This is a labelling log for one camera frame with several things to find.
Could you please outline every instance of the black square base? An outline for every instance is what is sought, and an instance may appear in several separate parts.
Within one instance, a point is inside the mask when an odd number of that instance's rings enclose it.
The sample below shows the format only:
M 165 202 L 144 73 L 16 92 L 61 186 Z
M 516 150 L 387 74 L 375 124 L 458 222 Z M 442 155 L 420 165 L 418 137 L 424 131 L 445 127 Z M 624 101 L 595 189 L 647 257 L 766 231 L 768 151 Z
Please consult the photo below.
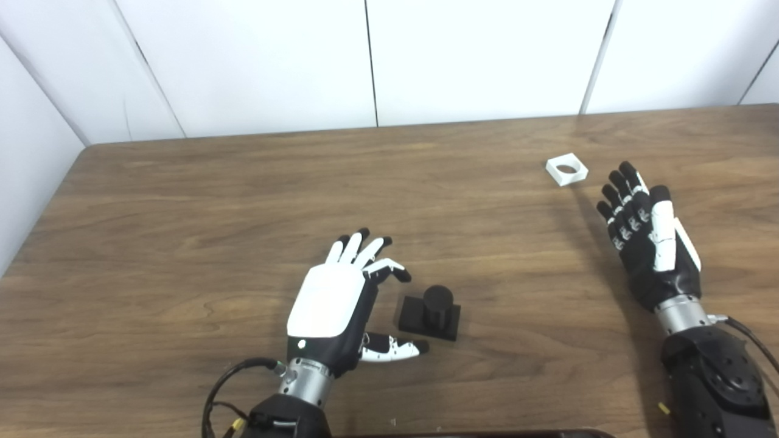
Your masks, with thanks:
M 400 308 L 400 318 L 397 328 L 408 333 L 421 334 L 422 336 L 437 337 L 447 341 L 457 340 L 457 326 L 460 325 L 460 306 L 452 305 L 452 319 L 445 330 L 430 330 L 422 322 L 422 312 L 425 304 L 422 298 L 407 296 L 403 299 L 403 307 Z

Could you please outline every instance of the white robotic hand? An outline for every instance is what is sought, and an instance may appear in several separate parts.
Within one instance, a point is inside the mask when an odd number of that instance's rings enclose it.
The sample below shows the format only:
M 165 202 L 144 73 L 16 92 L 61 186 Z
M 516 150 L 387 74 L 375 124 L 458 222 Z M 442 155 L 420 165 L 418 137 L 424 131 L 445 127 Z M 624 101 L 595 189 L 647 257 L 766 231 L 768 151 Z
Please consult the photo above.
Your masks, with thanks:
M 424 341 L 365 333 L 378 285 L 390 275 L 411 281 L 400 263 L 375 259 L 392 244 L 391 238 L 377 238 L 360 251 L 368 234 L 362 228 L 351 237 L 341 236 L 325 263 L 308 271 L 287 321 L 287 359 L 322 363 L 338 377 L 354 369 L 359 359 L 389 362 L 428 350 Z

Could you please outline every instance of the black cylinder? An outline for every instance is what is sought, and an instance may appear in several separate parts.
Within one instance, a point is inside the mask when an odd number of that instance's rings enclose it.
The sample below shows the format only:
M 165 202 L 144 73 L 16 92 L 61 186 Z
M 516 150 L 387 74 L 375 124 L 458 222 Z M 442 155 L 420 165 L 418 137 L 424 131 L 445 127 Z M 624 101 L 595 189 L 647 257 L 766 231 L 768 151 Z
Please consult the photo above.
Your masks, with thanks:
M 445 330 L 452 320 L 452 291 L 441 285 L 428 288 L 422 296 L 422 323 L 431 330 Z

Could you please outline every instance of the circular hole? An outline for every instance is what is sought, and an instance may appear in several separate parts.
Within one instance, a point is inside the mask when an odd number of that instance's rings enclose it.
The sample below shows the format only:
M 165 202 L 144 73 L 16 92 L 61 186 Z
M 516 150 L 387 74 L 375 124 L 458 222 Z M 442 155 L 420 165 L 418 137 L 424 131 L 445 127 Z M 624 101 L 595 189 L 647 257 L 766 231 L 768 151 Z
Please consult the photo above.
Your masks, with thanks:
M 557 168 L 557 170 L 561 171 L 562 173 L 569 173 L 569 174 L 576 173 L 576 169 L 575 168 L 572 168 L 572 167 L 570 167 L 569 165 L 566 165 L 566 164 L 558 164 L 555 167 Z

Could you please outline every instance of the white hand cover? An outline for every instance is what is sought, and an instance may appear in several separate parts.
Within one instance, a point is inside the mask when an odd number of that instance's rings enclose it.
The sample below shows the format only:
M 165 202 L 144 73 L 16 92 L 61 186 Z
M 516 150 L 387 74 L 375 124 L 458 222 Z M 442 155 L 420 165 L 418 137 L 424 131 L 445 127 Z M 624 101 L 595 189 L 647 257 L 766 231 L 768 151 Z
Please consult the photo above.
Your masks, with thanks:
M 389 238 L 377 238 L 358 254 L 367 234 L 367 229 L 354 233 L 345 247 L 345 238 L 336 241 L 325 263 L 308 271 L 287 320 L 288 336 L 338 336 L 349 324 L 366 280 L 387 271 L 400 279 L 407 275 L 393 260 L 373 263 L 381 249 L 392 243 Z

